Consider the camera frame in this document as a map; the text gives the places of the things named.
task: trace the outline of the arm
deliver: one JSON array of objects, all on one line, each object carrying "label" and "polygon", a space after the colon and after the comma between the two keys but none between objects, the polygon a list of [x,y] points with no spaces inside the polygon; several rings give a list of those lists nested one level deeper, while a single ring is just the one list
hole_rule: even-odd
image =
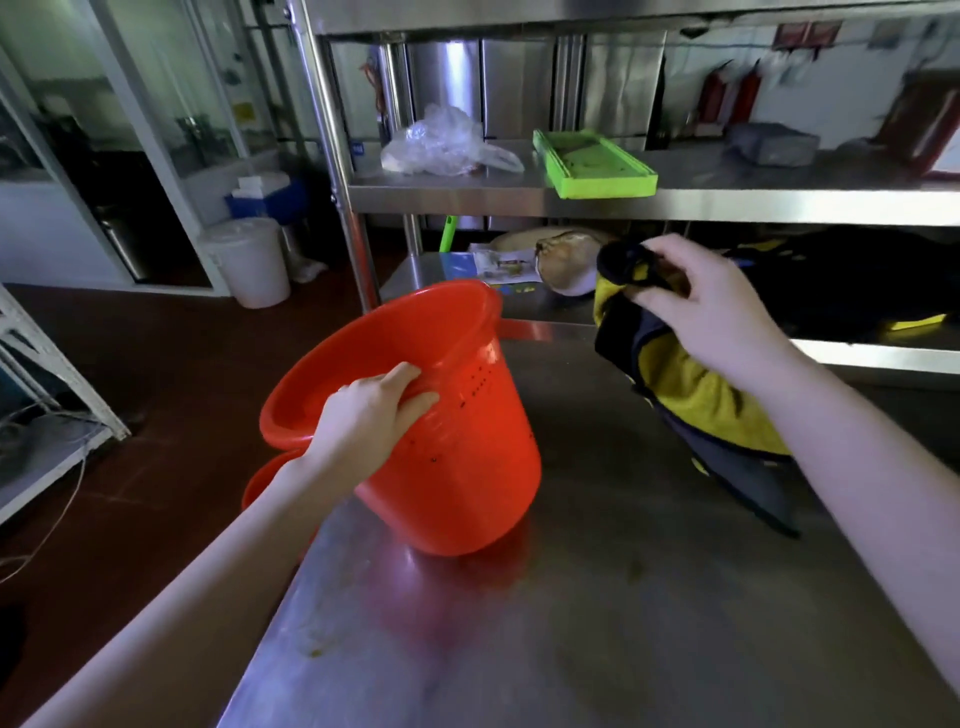
[{"label": "arm", "polygon": [[420,374],[400,364],[330,397],[306,454],[25,724],[210,725],[253,655],[318,523],[437,401],[397,407]]},{"label": "arm", "polygon": [[736,266],[679,235],[645,245],[690,295],[633,288],[684,347],[754,395],[810,485],[933,662],[960,692],[960,478],[797,350]]}]

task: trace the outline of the stainless steel table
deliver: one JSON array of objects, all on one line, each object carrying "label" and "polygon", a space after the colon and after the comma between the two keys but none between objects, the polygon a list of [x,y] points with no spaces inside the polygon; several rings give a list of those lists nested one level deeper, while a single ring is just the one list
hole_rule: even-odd
[{"label": "stainless steel table", "polygon": [[345,503],[222,728],[960,724],[803,484],[794,542],[699,475],[588,344],[504,351],[543,459],[528,518],[442,560]]}]

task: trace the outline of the metal shelf leg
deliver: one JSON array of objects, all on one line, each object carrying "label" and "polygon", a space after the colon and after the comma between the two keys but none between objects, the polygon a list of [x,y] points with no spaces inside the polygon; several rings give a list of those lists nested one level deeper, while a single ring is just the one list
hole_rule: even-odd
[{"label": "metal shelf leg", "polygon": [[330,43],[313,33],[306,0],[292,0],[290,8],[297,33],[300,61],[310,82],[310,98],[324,143],[333,203],[340,213],[350,264],[353,266],[353,277],[360,294],[360,305],[366,313],[380,305],[380,288],[373,269],[367,226],[350,205],[348,187],[353,177],[353,163],[344,124],[343,105],[334,76]]}]

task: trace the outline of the white bucket lid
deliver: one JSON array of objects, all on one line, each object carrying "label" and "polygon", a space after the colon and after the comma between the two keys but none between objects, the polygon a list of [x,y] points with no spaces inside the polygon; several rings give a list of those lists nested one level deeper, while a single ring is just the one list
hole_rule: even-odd
[{"label": "white bucket lid", "polygon": [[280,224],[272,217],[245,217],[240,220],[227,220],[225,223],[207,228],[200,236],[203,245],[227,247],[249,243],[251,239],[262,238],[276,233]]}]

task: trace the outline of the left hand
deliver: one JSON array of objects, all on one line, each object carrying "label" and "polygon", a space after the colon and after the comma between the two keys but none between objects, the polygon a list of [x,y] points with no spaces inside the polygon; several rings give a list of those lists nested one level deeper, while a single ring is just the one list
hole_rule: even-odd
[{"label": "left hand", "polygon": [[440,400],[424,392],[398,406],[420,369],[401,362],[388,374],[357,379],[324,405],[313,441],[300,458],[313,473],[333,473],[350,488],[376,473],[414,422]]}]

